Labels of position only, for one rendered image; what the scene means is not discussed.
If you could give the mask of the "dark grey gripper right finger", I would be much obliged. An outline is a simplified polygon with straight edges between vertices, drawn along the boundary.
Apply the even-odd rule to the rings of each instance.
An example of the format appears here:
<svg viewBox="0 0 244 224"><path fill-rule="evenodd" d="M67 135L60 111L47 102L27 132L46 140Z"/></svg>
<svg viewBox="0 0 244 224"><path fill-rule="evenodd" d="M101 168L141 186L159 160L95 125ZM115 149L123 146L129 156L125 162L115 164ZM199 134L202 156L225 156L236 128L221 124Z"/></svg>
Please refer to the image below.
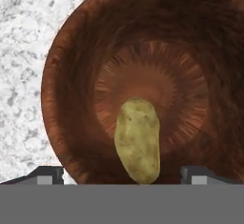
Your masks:
<svg viewBox="0 0 244 224"><path fill-rule="evenodd" d="M206 167L183 166L181 169L181 184L188 185L217 185L237 184L237 181L216 175Z"/></svg>

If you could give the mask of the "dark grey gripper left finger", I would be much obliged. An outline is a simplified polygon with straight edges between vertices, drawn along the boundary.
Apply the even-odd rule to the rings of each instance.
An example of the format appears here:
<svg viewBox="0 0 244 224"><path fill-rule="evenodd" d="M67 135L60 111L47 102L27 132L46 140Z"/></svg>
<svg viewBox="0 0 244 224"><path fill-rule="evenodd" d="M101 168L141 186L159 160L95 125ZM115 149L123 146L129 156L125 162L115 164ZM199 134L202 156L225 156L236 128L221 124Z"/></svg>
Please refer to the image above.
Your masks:
<svg viewBox="0 0 244 224"><path fill-rule="evenodd" d="M61 166L39 166L27 175L3 182L3 185L63 185L63 174Z"/></svg>

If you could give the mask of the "yellow-green potato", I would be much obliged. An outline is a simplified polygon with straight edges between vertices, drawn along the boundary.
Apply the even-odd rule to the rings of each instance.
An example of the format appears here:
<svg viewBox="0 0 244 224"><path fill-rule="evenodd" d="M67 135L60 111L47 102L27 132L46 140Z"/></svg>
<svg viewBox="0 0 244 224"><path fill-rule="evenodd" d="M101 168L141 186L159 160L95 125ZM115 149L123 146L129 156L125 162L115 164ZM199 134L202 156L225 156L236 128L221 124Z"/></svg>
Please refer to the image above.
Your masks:
<svg viewBox="0 0 244 224"><path fill-rule="evenodd" d="M128 99L120 108L114 132L117 154L137 184L152 184L160 174L160 122L153 105Z"/></svg>

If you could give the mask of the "brown wooden bowl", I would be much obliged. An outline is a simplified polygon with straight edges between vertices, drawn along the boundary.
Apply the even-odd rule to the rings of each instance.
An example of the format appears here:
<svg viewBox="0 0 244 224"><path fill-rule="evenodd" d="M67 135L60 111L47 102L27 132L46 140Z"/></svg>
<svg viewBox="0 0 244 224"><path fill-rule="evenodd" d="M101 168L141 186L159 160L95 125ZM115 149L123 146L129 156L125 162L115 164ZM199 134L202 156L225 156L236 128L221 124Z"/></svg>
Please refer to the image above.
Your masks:
<svg viewBox="0 0 244 224"><path fill-rule="evenodd" d="M244 0L85 0L42 77L51 146L79 184L127 184L114 146L128 99L160 122L158 182L187 166L244 183Z"/></svg>

